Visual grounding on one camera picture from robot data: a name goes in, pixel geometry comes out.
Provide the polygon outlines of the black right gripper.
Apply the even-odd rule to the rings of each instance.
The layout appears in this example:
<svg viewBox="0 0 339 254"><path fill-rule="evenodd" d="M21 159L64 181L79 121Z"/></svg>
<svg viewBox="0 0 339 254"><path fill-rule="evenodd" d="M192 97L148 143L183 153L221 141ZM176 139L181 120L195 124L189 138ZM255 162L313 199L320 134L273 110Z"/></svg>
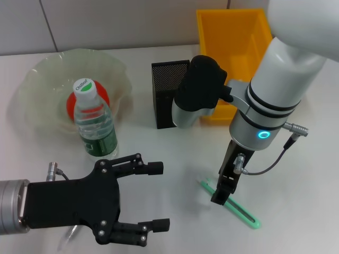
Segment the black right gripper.
<svg viewBox="0 0 339 254"><path fill-rule="evenodd" d="M245 149L239 146L234 140L231 140L219 170L216 190L211 197L213 203L224 205L230 194L235 192L240 175L234 173L234 166L236 158L240 153L244 155L245 161L243 162L243 167L245 167L254 154L254 151Z"/></svg>

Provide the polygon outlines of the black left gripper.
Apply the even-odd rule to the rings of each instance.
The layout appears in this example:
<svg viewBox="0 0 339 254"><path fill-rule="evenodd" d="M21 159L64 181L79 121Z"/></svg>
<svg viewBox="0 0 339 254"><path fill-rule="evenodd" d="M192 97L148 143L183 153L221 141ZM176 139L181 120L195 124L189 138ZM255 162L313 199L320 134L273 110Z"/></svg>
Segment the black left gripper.
<svg viewBox="0 0 339 254"><path fill-rule="evenodd" d="M89 227L97 243L110 243L120 214L117 177L109 160L97 161L84 178L30 183L23 213L31 229Z"/></svg>

